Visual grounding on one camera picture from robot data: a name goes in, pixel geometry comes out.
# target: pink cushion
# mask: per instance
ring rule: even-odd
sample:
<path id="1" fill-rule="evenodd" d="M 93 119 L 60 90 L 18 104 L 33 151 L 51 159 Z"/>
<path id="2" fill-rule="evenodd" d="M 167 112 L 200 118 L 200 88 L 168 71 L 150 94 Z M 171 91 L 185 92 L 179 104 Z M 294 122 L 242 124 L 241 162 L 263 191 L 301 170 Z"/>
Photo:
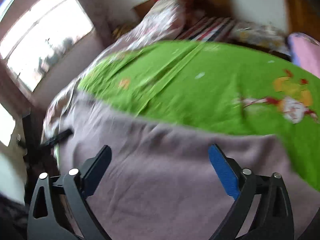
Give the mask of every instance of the pink cushion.
<path id="1" fill-rule="evenodd" d="M 294 63 L 320 78 L 320 43 L 303 33 L 293 33 L 289 43 Z"/>

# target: cartoon print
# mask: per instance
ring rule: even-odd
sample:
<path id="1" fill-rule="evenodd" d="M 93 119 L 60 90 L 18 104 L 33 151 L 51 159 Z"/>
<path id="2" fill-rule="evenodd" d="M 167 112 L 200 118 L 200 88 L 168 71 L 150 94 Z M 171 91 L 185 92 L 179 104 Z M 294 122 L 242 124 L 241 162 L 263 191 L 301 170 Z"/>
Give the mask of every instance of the cartoon print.
<path id="1" fill-rule="evenodd" d="M 119 82 L 119 88 L 124 88 L 124 89 L 127 89 L 129 87 L 129 84 L 130 84 L 130 79 L 122 79 L 120 82 Z"/>
<path id="2" fill-rule="evenodd" d="M 287 76 L 279 77 L 273 82 L 276 92 L 283 92 L 285 97 L 283 99 L 276 99 L 273 97 L 264 97 L 261 99 L 245 98 L 242 99 L 244 107 L 253 104 L 271 104 L 275 105 L 278 111 L 284 114 L 284 118 L 292 123 L 299 123 L 305 115 L 309 115 L 317 123 L 318 116 L 309 107 L 313 104 L 313 99 L 310 91 L 307 89 L 308 81 L 301 79 L 301 84 L 297 84 L 292 80 L 292 73 L 285 70 Z"/>

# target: screw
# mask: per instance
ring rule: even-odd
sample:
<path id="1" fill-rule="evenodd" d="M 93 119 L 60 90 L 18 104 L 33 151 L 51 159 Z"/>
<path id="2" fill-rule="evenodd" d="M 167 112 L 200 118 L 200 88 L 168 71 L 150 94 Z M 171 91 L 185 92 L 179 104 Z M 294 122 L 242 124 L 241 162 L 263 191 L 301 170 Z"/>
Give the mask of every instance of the screw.
<path id="1" fill-rule="evenodd" d="M 43 173 L 41 173 L 41 174 L 39 175 L 39 178 L 40 178 L 40 179 L 45 179 L 47 176 L 48 176 L 48 173 L 43 172 Z"/>
<path id="2" fill-rule="evenodd" d="M 69 175 L 73 176 L 73 175 L 76 175 L 78 172 L 79 172 L 79 170 L 76 169 L 76 168 L 74 168 L 74 169 L 71 169 L 71 170 L 69 171 Z"/>
<path id="3" fill-rule="evenodd" d="M 252 171 L 250 169 L 245 168 L 245 169 L 242 170 L 242 173 L 244 175 L 251 175 Z"/>
<path id="4" fill-rule="evenodd" d="M 277 178 L 277 179 L 281 179 L 281 174 L 280 173 L 275 172 L 273 174 L 273 176 L 275 176 L 275 178 Z"/>

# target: wooden headboard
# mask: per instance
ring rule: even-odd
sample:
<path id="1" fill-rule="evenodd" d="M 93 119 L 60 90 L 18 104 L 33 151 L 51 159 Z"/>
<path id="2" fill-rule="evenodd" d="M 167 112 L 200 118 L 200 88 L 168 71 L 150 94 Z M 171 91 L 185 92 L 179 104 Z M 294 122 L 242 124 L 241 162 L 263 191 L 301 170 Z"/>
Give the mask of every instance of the wooden headboard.
<path id="1" fill-rule="evenodd" d="M 308 0 L 286 0 L 289 33 L 302 32 L 320 41 L 320 16 Z"/>
<path id="2" fill-rule="evenodd" d="M 134 7 L 140 19 L 145 17 L 155 2 L 155 0 L 148 0 Z M 210 14 L 221 17 L 233 16 L 231 0 L 199 0 L 196 2 L 203 5 L 201 8 L 203 8 L 209 16 Z"/>

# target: green blanket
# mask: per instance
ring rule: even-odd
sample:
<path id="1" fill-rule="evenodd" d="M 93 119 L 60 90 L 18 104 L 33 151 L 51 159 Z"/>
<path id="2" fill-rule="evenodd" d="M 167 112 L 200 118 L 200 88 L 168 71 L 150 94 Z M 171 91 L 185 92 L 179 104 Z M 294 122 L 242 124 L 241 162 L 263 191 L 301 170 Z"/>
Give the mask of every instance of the green blanket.
<path id="1" fill-rule="evenodd" d="M 320 80 L 285 60 L 229 44 L 166 41 L 111 55 L 79 88 L 164 122 L 277 134 L 294 169 L 320 190 Z"/>

